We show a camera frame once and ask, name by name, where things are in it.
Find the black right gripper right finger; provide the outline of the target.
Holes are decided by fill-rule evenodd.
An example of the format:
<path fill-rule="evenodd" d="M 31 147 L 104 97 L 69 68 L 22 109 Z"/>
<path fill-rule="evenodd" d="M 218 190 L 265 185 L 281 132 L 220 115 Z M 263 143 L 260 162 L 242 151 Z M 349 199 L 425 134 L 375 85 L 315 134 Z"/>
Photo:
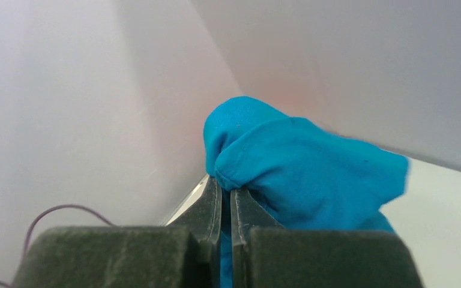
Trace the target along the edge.
<path fill-rule="evenodd" d="M 246 189 L 230 196 L 235 287 L 422 287 L 411 253 L 395 234 L 291 230 Z"/>

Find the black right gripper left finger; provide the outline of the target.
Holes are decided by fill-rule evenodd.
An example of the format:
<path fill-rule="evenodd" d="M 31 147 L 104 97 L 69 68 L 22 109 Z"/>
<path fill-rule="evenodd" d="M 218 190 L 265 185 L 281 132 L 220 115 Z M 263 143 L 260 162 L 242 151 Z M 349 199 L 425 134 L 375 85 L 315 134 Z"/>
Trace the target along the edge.
<path fill-rule="evenodd" d="M 221 188 L 214 178 L 167 226 L 58 226 L 29 247 L 13 287 L 219 287 Z"/>

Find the blue t shirt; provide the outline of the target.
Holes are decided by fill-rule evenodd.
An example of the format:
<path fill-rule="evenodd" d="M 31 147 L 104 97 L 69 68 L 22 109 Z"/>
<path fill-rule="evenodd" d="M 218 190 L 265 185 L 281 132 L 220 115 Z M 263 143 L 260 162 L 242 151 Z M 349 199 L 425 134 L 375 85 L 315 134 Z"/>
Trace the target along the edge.
<path fill-rule="evenodd" d="M 405 191 L 408 159 L 338 136 L 248 96 L 216 107 L 203 128 L 206 171 L 221 186 L 220 285 L 232 287 L 231 191 L 291 229 L 393 231 L 382 205 Z"/>

